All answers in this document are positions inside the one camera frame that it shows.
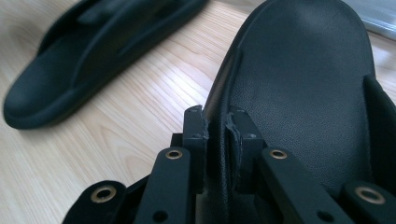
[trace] black rubber surface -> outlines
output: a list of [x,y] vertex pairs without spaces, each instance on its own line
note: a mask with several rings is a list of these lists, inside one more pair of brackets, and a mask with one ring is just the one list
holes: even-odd
[[[376,89],[367,93],[368,85]],[[253,196],[230,187],[230,105],[245,109],[268,146],[291,151],[332,196],[355,179],[395,194],[396,168],[386,171],[384,164],[396,159],[396,110],[378,87],[369,38],[346,4],[269,0],[258,7],[237,34],[205,105],[209,191],[198,200],[202,223],[258,222]],[[367,103],[376,94],[381,100]],[[380,105],[389,122],[373,133],[383,118],[367,111]],[[383,133],[387,147],[374,146]]]
[[16,129],[64,119],[117,73],[192,18],[207,0],[83,0],[45,35],[8,92]]

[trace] black plastic part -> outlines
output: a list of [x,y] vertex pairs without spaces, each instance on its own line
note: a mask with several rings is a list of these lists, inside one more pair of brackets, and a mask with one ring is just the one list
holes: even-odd
[[276,205],[276,201],[273,198],[273,195],[267,193],[262,196],[257,194],[254,197],[254,205],[256,207],[256,212],[260,219],[258,223],[260,224],[283,223],[284,218],[282,212],[280,211],[279,207]]
[[173,33],[207,0],[83,0],[57,20],[10,88],[6,123],[33,129],[66,118]]
[[125,198],[120,204],[120,211],[117,213],[115,224],[130,224],[134,222],[148,181],[149,175],[125,190]]
[[267,145],[246,110],[231,106],[226,126],[232,136],[233,188],[239,193],[255,193],[255,180],[258,176],[255,160]]
[[204,191],[206,170],[206,143],[209,138],[207,121],[203,116],[202,106],[196,105],[184,112],[183,144],[192,157],[191,160],[191,190],[193,193]]
[[396,223],[396,198],[377,185],[349,182],[344,185],[341,202],[357,223]]
[[289,151],[268,147],[258,165],[283,223],[354,223]]
[[162,150],[148,179],[135,224],[192,223],[191,157],[182,147]]
[[170,147],[183,147],[183,133],[173,133]]
[[82,192],[81,196],[70,208],[63,224],[119,223],[117,218],[120,206],[125,199],[125,192],[125,186],[116,181],[107,180],[90,186]]

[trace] hole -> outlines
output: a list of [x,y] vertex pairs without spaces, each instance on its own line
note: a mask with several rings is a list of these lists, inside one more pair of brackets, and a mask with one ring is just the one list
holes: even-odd
[[104,199],[105,197],[108,197],[108,195],[111,194],[111,191],[109,189],[103,189],[99,191],[96,196],[100,199]]
[[154,213],[154,216],[152,216],[152,219],[155,222],[164,222],[166,219],[168,219],[168,214],[164,211],[158,211]]
[[386,201],[382,194],[368,187],[357,187],[355,193],[367,203],[383,204]]
[[183,156],[183,153],[179,150],[172,150],[166,153],[166,158],[170,160],[177,160]]
[[113,199],[116,193],[117,190],[113,186],[105,185],[93,191],[91,201],[94,203],[105,203]]
[[328,212],[318,211],[317,215],[322,221],[334,222],[334,217]]
[[277,149],[270,151],[270,155],[278,160],[283,160],[288,157],[288,154],[286,154],[284,151]]

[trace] wooden floor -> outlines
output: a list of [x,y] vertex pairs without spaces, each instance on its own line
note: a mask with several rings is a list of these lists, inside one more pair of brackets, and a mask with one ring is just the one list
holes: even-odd
[[[1,99],[34,58],[50,24],[75,3],[0,0]],[[17,131],[0,119],[0,223],[60,223],[91,184],[111,179],[129,186],[149,174],[171,134],[181,132],[184,110],[205,103],[257,1],[244,3],[210,3],[56,126]],[[396,43],[370,38],[378,79],[396,102]]]

